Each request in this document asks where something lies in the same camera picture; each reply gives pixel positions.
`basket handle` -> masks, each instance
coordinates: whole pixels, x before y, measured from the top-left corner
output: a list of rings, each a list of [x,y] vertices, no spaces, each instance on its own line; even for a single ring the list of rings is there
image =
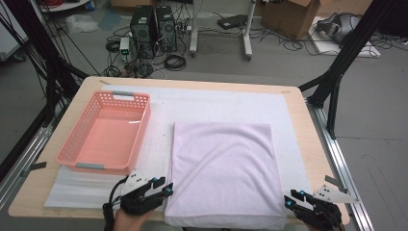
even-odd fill
[[[105,165],[100,165],[100,164],[77,163],[75,166],[81,167],[81,168],[105,169]]]
[[[119,96],[132,96],[132,97],[135,95],[133,92],[121,91],[121,90],[113,90],[112,94],[119,95]]]

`gray floor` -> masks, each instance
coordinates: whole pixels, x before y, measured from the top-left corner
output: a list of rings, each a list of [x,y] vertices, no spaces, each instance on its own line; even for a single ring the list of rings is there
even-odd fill
[[[69,11],[84,13],[83,10]],[[90,13],[103,21],[106,10]],[[215,21],[205,23],[216,27]],[[105,39],[115,29],[127,26],[121,18],[109,31],[72,35],[72,38],[100,72],[107,65]],[[71,61],[88,73],[86,64],[66,38]],[[188,53],[187,67],[180,72],[166,71],[171,80],[247,83],[300,86],[322,74],[334,61],[333,56],[311,56],[305,49],[290,51],[278,38],[269,36],[252,40],[254,56],[247,62],[242,53],[241,38],[220,34],[200,34],[199,53],[193,59]],[[314,48],[307,43],[311,52]],[[381,49],[381,58],[358,58],[346,73],[339,98],[336,134],[345,160],[370,215],[375,230],[408,230],[408,69],[407,51]],[[27,129],[44,105],[37,76],[29,62],[0,63],[0,160]],[[156,71],[153,79],[164,79]],[[309,96],[311,90],[304,92]],[[1,230],[101,230],[102,220],[11,218],[7,204],[0,212]],[[352,223],[347,230],[356,230]]]

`computer case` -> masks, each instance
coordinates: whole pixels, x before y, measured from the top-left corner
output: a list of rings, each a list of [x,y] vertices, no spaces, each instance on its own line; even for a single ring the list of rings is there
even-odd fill
[[[156,8],[159,39],[165,52],[177,50],[175,20],[170,6]]]
[[[136,6],[130,29],[138,58],[154,58],[154,44],[158,40],[158,32],[153,7],[150,5]]]

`white towel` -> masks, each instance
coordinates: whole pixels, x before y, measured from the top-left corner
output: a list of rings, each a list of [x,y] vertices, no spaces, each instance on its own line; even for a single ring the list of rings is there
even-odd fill
[[[176,122],[165,222],[283,229],[286,209],[269,124]]]

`pink plastic basket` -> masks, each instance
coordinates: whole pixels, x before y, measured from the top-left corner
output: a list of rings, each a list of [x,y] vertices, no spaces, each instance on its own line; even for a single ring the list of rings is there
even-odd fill
[[[127,175],[136,164],[149,118],[148,94],[96,91],[56,162],[76,171]]]

